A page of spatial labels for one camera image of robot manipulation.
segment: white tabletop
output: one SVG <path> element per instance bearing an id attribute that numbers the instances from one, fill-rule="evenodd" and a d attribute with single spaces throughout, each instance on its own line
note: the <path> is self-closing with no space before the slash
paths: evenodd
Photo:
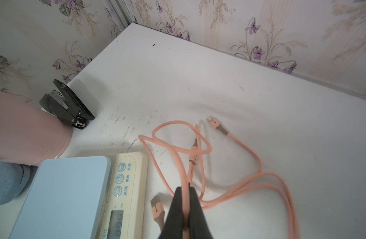
<path id="1" fill-rule="evenodd" d="M 214 147 L 204 157 L 204 199 L 213 199 L 257 168 L 251 155 L 209 127 L 205 119 L 213 115 L 261 156 L 263 171 L 287 182 L 303 239 L 366 238 L 366 101 L 136 24 L 71 88 L 96 119 L 74 130 L 63 157 L 145 152 L 139 134 L 151 136 L 170 120 L 198 123 Z M 159 136 L 187 148 L 194 142 L 183 126 Z M 180 180 L 170 154 L 152 150 L 175 189 Z M 149 202 L 162 193 L 168 211 L 172 197 L 152 163 L 147 180 L 143 238 L 153 239 L 160 231 Z M 287 238 L 286 209 L 275 191 L 242 195 L 204 215 L 214 238 Z"/>

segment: pink container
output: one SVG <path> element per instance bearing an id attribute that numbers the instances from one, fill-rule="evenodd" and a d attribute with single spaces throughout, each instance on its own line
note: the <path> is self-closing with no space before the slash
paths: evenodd
<path id="1" fill-rule="evenodd" d="M 58 158 L 69 145 L 72 128 L 57 117 L 0 91 L 0 161 L 39 166 Z"/>

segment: scale button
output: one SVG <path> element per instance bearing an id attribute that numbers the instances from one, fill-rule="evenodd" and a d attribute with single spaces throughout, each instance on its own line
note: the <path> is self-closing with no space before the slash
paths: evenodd
<path id="1" fill-rule="evenodd" d="M 126 164 L 125 163 L 120 163 L 118 165 L 118 171 L 119 172 L 123 172 L 126 169 Z"/>
<path id="2" fill-rule="evenodd" d="M 123 174 L 119 174 L 118 176 L 116 176 L 115 181 L 117 184 L 121 184 L 123 182 L 123 180 L 124 180 Z"/>
<path id="3" fill-rule="evenodd" d="M 119 197 L 121 194 L 122 194 L 122 187 L 116 186 L 116 188 L 114 189 L 114 196 Z"/>

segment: digital kitchen scale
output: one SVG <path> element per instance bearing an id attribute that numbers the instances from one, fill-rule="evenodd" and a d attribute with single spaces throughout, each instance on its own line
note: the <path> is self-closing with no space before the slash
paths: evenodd
<path id="1" fill-rule="evenodd" d="M 147 156 L 45 160 L 10 239 L 140 239 Z"/>

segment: purple flower print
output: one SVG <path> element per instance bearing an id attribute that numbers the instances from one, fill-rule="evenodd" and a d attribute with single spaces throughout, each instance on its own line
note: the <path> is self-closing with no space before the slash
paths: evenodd
<path id="1" fill-rule="evenodd" d="M 66 5 L 71 8 L 74 9 L 75 8 L 75 1 L 76 0 L 67 0 Z"/>
<path id="2" fill-rule="evenodd" d="M 251 26 L 248 26 L 245 30 L 248 31 L 249 30 L 249 34 L 252 35 L 253 33 L 256 33 L 257 30 L 260 28 L 260 25 L 256 26 L 256 21 L 254 20 L 252 22 Z"/>
<path id="3" fill-rule="evenodd" d="M 159 13 L 162 13 L 163 12 L 163 7 L 159 5 L 159 3 L 157 2 L 157 11 Z"/>
<path id="4" fill-rule="evenodd" d="M 70 75 L 66 76 L 66 75 L 63 75 L 62 76 L 62 79 L 64 80 L 64 82 L 67 84 L 69 83 L 71 80 L 70 80 Z"/>
<path id="5" fill-rule="evenodd" d="M 80 62 L 79 60 L 77 60 L 77 62 L 75 63 L 76 67 L 80 67 L 81 69 L 86 67 L 86 64 L 83 62 Z"/>
<path id="6" fill-rule="evenodd" d="M 54 67 L 56 70 L 59 70 L 59 69 L 61 69 L 61 64 L 58 61 L 56 61 L 56 62 L 54 62 L 52 67 Z"/>
<path id="7" fill-rule="evenodd" d="M 269 67 L 273 67 L 273 68 L 278 68 L 277 66 L 279 65 L 279 61 L 274 61 L 274 62 L 268 62 L 267 65 Z"/>
<path id="8" fill-rule="evenodd" d="M 43 0 L 43 3 L 45 3 L 47 6 L 51 6 L 51 0 Z"/>
<path id="9" fill-rule="evenodd" d="M 168 31 L 172 33 L 172 26 L 171 26 L 171 24 L 170 23 L 166 23 L 166 26 L 167 26 Z"/>
<path id="10" fill-rule="evenodd" d="M 295 69 L 295 67 L 290 66 L 290 67 L 284 68 L 284 71 L 286 71 L 287 73 L 291 74 L 294 69 Z"/>
<path id="11" fill-rule="evenodd" d="M 292 65 L 284 68 L 284 71 L 286 71 L 287 73 L 291 74 L 292 71 L 296 68 L 296 66 L 297 66 L 297 63 L 295 62 Z"/>
<path id="12" fill-rule="evenodd" d="M 261 60 L 261 56 L 264 55 L 265 52 L 263 52 L 261 48 L 256 46 L 255 48 L 253 48 L 252 53 L 254 54 L 253 59 Z"/>

